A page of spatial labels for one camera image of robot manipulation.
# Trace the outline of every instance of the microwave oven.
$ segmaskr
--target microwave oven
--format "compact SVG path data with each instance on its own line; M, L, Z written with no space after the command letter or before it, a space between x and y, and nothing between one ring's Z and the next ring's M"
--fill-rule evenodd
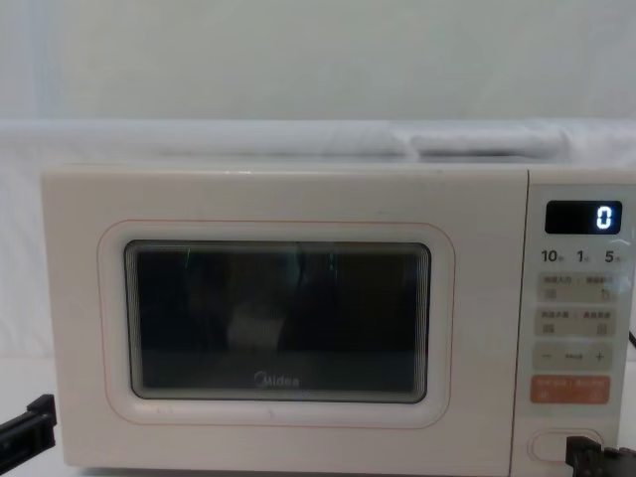
M43 200L76 466L564 477L615 445L636 171L63 166Z

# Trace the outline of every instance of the control panel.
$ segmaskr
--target control panel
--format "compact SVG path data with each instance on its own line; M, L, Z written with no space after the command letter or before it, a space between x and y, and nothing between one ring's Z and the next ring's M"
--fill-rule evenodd
M593 181L533 184L531 175L513 443L513 467L528 476L568 475L569 435L616 444L635 192Z

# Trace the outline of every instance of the midea logo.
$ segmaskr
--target midea logo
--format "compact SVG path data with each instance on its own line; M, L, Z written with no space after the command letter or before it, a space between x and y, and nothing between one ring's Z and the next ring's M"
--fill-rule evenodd
M284 375L269 375L266 371L254 374L257 388L300 388L300 380Z

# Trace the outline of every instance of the white table surface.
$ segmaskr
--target white table surface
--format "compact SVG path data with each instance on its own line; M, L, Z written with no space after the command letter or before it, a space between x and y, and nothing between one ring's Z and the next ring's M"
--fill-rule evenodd
M33 399L57 390L53 360L0 359L0 422L25 411ZM62 458L60 427L56 427L57 446L7 474L9 477L207 477L219 473L157 470L76 469ZM621 410L618 444L636 449L636 363L628 362Z

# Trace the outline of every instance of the microwave window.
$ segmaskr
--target microwave window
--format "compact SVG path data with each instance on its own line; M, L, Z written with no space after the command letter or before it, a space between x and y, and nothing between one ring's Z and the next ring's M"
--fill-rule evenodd
M426 394L421 243L135 240L124 260L141 398Z

